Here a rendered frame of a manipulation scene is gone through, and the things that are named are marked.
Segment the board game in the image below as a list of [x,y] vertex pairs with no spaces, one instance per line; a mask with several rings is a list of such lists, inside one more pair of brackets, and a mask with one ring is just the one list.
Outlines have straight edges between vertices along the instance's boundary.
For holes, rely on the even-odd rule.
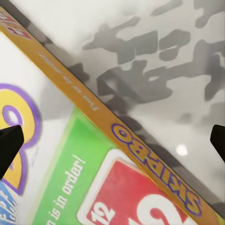
[[0,225],[225,225],[0,5],[0,130],[16,125]]

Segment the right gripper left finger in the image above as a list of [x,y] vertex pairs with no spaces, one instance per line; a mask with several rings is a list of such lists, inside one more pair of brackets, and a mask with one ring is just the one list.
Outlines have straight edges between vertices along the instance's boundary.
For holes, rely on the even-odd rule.
[[20,125],[0,130],[0,181],[24,143]]

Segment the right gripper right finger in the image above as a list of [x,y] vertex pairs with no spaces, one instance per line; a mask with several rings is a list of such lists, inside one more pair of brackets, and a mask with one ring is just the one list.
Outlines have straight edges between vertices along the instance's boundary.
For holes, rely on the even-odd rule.
[[217,124],[213,126],[210,142],[225,162],[225,126]]

